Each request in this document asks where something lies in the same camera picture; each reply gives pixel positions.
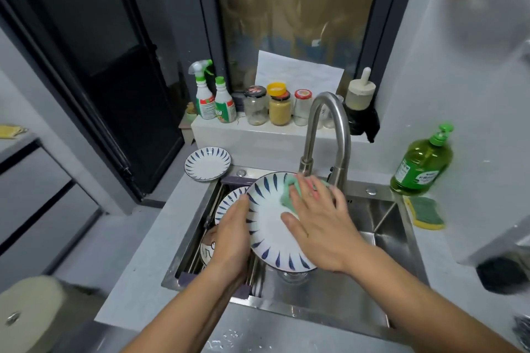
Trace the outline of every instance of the yellow lid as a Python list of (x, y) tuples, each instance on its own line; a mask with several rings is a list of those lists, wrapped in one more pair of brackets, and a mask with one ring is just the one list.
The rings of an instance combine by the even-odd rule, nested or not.
[(287, 91), (287, 87), (282, 82), (272, 82), (267, 86), (267, 94), (272, 97), (279, 97), (285, 94), (285, 91)]

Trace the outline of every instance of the plate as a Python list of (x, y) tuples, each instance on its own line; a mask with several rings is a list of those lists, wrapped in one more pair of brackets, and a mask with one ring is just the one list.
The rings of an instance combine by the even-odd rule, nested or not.
[(221, 220), (223, 215), (232, 206), (232, 204), (237, 201), (239, 196), (246, 193), (247, 190), (248, 190), (247, 186), (237, 188), (234, 191), (231, 191), (228, 194), (228, 196), (222, 199), (221, 203), (217, 207), (217, 212), (215, 213), (215, 217), (214, 217), (214, 221), (216, 225), (219, 224), (219, 221)]
[(217, 236), (217, 227), (214, 226), (202, 237), (200, 242), (199, 252), (202, 263), (208, 265), (211, 260), (211, 257), (214, 255), (215, 251), (215, 239)]
[(227, 150), (207, 146), (192, 152), (184, 163), (184, 171), (192, 179), (210, 181), (221, 177), (230, 167), (232, 158)]
[(315, 265), (302, 253), (295, 238), (283, 224), (280, 215), (290, 212), (280, 203), (285, 176), (290, 172), (270, 173), (248, 188), (250, 209), (247, 215), (250, 243), (254, 253), (272, 268), (302, 273)]

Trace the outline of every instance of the stainless steel faucet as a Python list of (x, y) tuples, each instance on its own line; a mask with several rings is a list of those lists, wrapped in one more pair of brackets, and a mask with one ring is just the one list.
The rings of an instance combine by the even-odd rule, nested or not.
[(317, 95), (309, 111), (308, 133), (305, 136), (304, 155), (300, 159), (300, 171), (304, 176), (309, 176), (313, 170), (313, 147), (315, 146), (316, 128), (319, 123), (320, 110), (326, 105), (333, 116), (335, 123), (336, 141), (339, 149), (336, 152), (335, 166), (329, 177), (329, 184), (337, 186), (344, 191), (348, 165), (350, 163), (351, 139), (348, 117), (339, 99), (330, 92)]

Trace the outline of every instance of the dish soap bottle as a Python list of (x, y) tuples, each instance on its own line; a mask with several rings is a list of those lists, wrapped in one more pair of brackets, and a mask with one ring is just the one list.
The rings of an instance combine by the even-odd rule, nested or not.
[(197, 82), (197, 112), (203, 119), (209, 120), (215, 117), (215, 100), (214, 94), (208, 89), (206, 85), (206, 77), (204, 72), (213, 75), (208, 71), (208, 66), (211, 66), (213, 61), (199, 60), (193, 63), (189, 70), (189, 74), (195, 74), (195, 81)]
[(390, 180), (390, 187), (406, 196), (426, 192), (438, 175), (453, 159), (451, 147), (446, 145), (453, 125), (441, 124), (440, 131), (425, 140), (417, 140), (409, 145), (396, 174)]
[(217, 118), (223, 123), (233, 122), (237, 116), (235, 103), (226, 90), (224, 77), (215, 77), (215, 87), (217, 88), (215, 95), (215, 114)]

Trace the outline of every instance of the bottle label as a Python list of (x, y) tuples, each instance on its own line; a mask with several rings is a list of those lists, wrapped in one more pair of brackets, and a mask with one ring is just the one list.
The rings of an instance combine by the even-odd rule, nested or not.
[(440, 170), (421, 168), (412, 162), (403, 159), (394, 178), (403, 187), (422, 189), (426, 185), (431, 184), (439, 173)]
[(235, 103), (231, 99), (228, 102), (217, 103), (215, 102), (215, 114), (219, 120), (223, 123), (233, 122), (236, 118)]
[(197, 98), (197, 110), (203, 119), (213, 119), (215, 117), (215, 99), (213, 95), (208, 99)]

